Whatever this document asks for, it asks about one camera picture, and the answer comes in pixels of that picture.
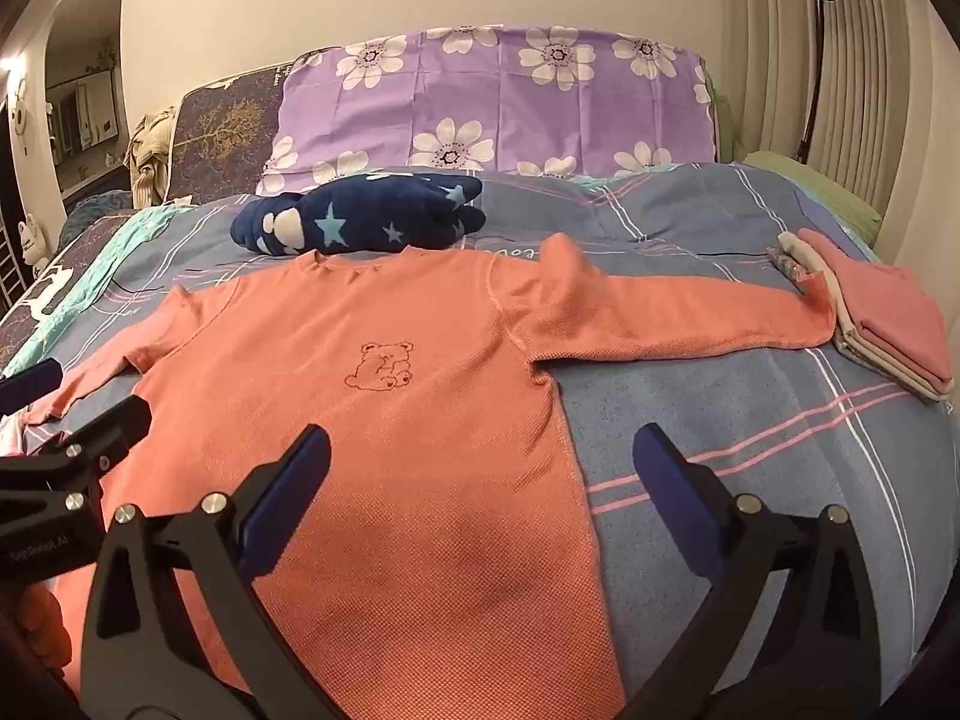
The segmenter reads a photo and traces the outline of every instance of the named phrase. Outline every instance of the pink cloth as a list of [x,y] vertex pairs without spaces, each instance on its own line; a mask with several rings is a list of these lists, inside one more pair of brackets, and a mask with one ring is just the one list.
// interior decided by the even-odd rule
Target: pink cloth
[[933,379],[933,384],[936,379],[949,382],[953,378],[943,315],[910,271],[855,262],[813,230],[800,230],[798,236],[836,274],[851,319],[865,338],[884,341],[877,345],[896,353],[904,365]]

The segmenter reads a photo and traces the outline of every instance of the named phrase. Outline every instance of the beige curtain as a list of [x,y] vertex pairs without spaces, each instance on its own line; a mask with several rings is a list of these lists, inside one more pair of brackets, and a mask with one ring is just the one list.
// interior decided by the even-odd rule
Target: beige curtain
[[960,365],[960,50],[928,0],[905,2],[906,134],[875,250],[937,301]]
[[[796,153],[813,89],[813,0],[724,0],[720,93],[749,151]],[[904,0],[824,9],[824,79],[809,165],[886,209],[909,78]]]

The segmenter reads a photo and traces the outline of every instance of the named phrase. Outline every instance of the metal screw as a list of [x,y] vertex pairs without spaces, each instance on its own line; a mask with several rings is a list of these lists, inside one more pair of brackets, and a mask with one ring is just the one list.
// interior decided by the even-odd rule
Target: metal screw
[[227,496],[224,493],[210,493],[200,501],[200,508],[207,514],[219,514],[227,507]]
[[75,512],[83,507],[83,493],[69,493],[66,496],[66,508],[70,512]]
[[763,503],[760,501],[760,498],[757,498],[755,495],[746,493],[745,495],[736,496],[736,507],[740,509],[743,514],[759,514],[760,510],[763,509]]
[[113,519],[121,525],[130,522],[133,517],[136,517],[136,508],[133,504],[125,503],[123,506],[118,506],[117,511],[113,513]]
[[835,525],[843,525],[850,520],[850,512],[842,506],[833,504],[832,506],[827,506],[827,518]]

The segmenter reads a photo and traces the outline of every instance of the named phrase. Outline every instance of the light blue star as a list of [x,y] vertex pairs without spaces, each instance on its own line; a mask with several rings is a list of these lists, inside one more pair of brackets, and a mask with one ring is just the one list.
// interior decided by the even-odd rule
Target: light blue star
[[453,200],[453,207],[459,208],[465,202],[467,198],[464,197],[464,188],[457,184],[453,189],[448,189],[447,187],[440,187],[443,191],[446,192],[446,199]]
[[398,244],[400,243],[400,236],[403,235],[403,233],[394,227],[394,223],[392,221],[390,222],[389,227],[383,227],[382,229],[387,234],[388,241],[396,241]]
[[323,230],[323,245],[325,247],[328,247],[330,242],[337,242],[344,247],[347,245],[347,242],[340,234],[340,228],[347,223],[347,220],[345,218],[336,218],[333,215],[332,202],[326,209],[326,216],[324,218],[320,218],[319,220],[314,220],[314,223]]

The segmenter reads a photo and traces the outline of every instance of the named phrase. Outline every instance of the beige folded garment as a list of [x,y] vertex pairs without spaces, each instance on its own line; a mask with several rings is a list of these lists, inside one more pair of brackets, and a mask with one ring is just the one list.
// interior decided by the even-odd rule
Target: beige folded garment
[[147,114],[131,135],[123,163],[130,169],[133,207],[160,205],[167,193],[167,157],[174,131],[175,107]]
[[827,279],[827,289],[833,300],[833,307],[837,314],[837,327],[843,342],[858,356],[863,357],[876,367],[893,376],[896,381],[906,386],[910,391],[926,398],[928,400],[947,400],[953,390],[953,380],[947,383],[947,391],[941,392],[934,389],[931,382],[926,381],[916,372],[910,370],[902,362],[888,354],[884,349],[874,346],[870,341],[865,341],[856,329],[856,324],[851,319],[850,312],[843,300],[843,292],[840,289],[840,282],[837,281],[836,274],[829,269],[824,259],[814,250],[814,248],[790,232],[784,232],[779,235],[779,244],[784,251],[799,262],[805,269],[812,272],[824,274]]

